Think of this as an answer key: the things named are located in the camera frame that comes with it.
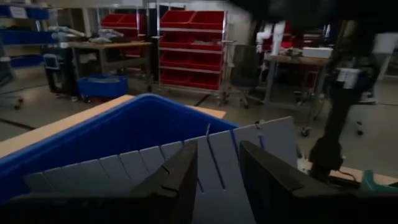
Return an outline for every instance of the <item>workbench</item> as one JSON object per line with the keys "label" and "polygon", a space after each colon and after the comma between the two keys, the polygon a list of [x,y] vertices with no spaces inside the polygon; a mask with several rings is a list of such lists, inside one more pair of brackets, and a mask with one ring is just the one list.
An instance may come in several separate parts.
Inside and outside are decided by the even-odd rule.
{"label": "workbench", "polygon": [[[83,74],[80,55],[87,54],[88,52],[96,52],[97,60],[100,64],[101,74],[107,74],[109,71],[131,68],[136,65],[144,64],[145,75],[147,83],[150,83],[150,42],[127,42],[127,43],[112,43],[112,44],[94,44],[90,42],[68,42],[68,47],[73,50],[74,63],[76,65],[77,78],[83,78],[87,74]],[[106,56],[108,49],[123,49],[127,47],[144,47],[143,56],[139,58],[132,58],[110,62]]]}
{"label": "workbench", "polygon": [[[267,55],[264,60],[269,61],[271,63],[268,77],[267,77],[267,87],[266,87],[266,96],[264,98],[264,106],[267,107],[275,107],[275,108],[284,108],[290,110],[302,110],[309,111],[308,112],[308,121],[307,126],[302,129],[302,132],[308,133],[309,126],[311,120],[315,116],[317,110],[317,102],[319,101],[319,96],[322,92],[322,86],[326,77],[326,66],[330,63],[330,59],[328,58],[310,58],[310,57],[291,57],[286,55]],[[312,102],[310,106],[307,105],[293,105],[291,103],[278,103],[271,101],[271,91],[272,91],[272,83],[274,81],[275,76],[275,68],[277,63],[293,63],[300,65],[314,65],[321,67],[318,72],[317,79],[315,82],[315,91]],[[308,80],[308,72],[305,73],[305,77],[302,83],[301,89],[301,99],[304,99],[306,84]]]}
{"label": "workbench", "polygon": [[[57,133],[65,130],[65,129],[68,129],[76,124],[82,123],[92,117],[98,116],[99,114],[104,113],[105,111],[110,110],[110,109],[114,108],[115,106],[118,106],[118,105],[130,100],[131,98],[134,98],[134,96],[130,96],[130,95],[121,96],[119,98],[116,98],[115,100],[111,100],[109,102],[95,106],[94,108],[90,108],[88,110],[71,115],[67,118],[61,119],[54,123],[48,124],[46,126],[42,126],[41,128],[37,128],[33,131],[29,131],[27,133],[21,134],[14,138],[10,138],[8,140],[0,142],[0,159],[7,155],[12,154],[13,152],[17,152],[18,150],[23,149],[31,144],[35,144],[45,138],[48,138],[54,134],[57,134]],[[201,107],[197,107],[197,106],[189,106],[189,107],[192,107],[198,111],[212,115],[217,118],[223,118],[226,114],[225,111],[212,110],[212,109],[201,108]],[[305,167],[307,169],[309,169],[311,167],[311,163],[309,163],[309,162],[306,163]],[[363,172],[361,170],[352,169],[352,168],[348,168],[348,167],[342,167],[340,169],[340,171],[352,174],[353,176],[356,177],[356,180],[362,179]],[[342,178],[342,179],[352,180],[352,178],[350,176],[347,176],[347,175],[344,175],[344,174],[341,174],[341,173],[335,172],[335,171],[332,171],[331,175],[335,176],[335,177]],[[389,184],[398,182],[398,179],[396,179],[396,178],[379,175],[379,174],[374,175],[374,180],[378,184],[382,184],[382,185],[389,185]]]}

